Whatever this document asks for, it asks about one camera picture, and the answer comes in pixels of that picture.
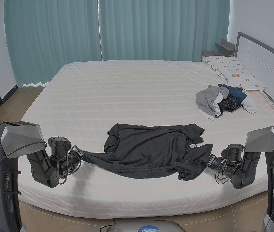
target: black t-shirt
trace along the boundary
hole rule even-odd
[[[201,157],[213,145],[201,145],[204,129],[185,126],[116,124],[108,132],[105,153],[86,152],[83,160],[116,174],[135,179],[157,178],[179,172],[179,180],[192,180],[205,169]]]

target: white bed sheet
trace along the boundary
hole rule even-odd
[[[222,83],[205,63],[180,61],[97,61],[65,65],[23,117],[40,125],[44,139],[69,138],[90,152],[103,152],[107,132],[116,123],[145,126],[196,123],[205,129],[204,144],[219,156],[228,144],[245,144],[247,132],[274,125],[274,110],[259,91],[251,92],[258,111],[224,112],[214,121],[202,116],[196,92]],[[197,213],[217,209],[267,190],[262,154],[253,184],[236,190],[218,185],[206,170],[195,180],[178,174],[156,179],[131,179],[93,164],[48,188],[31,177],[30,164],[19,159],[20,200],[66,215],[124,218]]]

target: bed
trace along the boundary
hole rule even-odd
[[[265,63],[256,63],[259,51],[268,51],[262,55],[267,63],[271,62],[267,56],[273,52],[257,43],[258,50],[255,50],[254,44],[253,38],[242,34],[236,51],[239,60],[267,85],[265,91],[269,90],[271,95],[269,98],[266,92],[250,92],[258,109],[255,115],[240,108],[211,121],[199,113],[196,92],[208,84],[222,83],[206,63],[122,60],[65,65],[22,120],[39,124],[45,140],[64,136],[73,145],[90,152],[103,152],[107,132],[116,123],[145,126],[196,123],[205,129],[204,144],[213,144],[212,153],[219,156],[228,144],[244,145],[247,132],[274,125],[274,90],[271,84],[268,89],[268,77],[259,75],[265,71],[259,70]],[[131,179],[83,162],[65,185],[52,189],[35,182],[30,169],[26,156],[20,157],[20,200],[50,211],[87,218],[197,213],[267,190],[264,154],[254,183],[241,190],[234,189],[231,183],[217,185],[214,172],[209,168],[196,179],[185,182],[178,180],[178,174]]]

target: floor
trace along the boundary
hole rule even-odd
[[[38,97],[43,87],[22,87],[8,101],[0,106],[0,121],[20,121]],[[148,218],[123,218],[114,221],[130,220],[171,220],[180,224],[185,231],[220,231],[249,232],[261,231],[264,213],[267,209],[267,192],[262,192],[251,198],[233,205],[189,215]],[[98,232],[100,227],[113,224],[111,219],[90,219],[70,217],[33,205],[20,202],[21,217],[27,227],[27,232]]]

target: pillow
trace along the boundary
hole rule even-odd
[[[205,61],[228,86],[242,87],[246,90],[263,91],[265,86],[251,72],[249,72],[243,64],[234,56],[209,56]]]

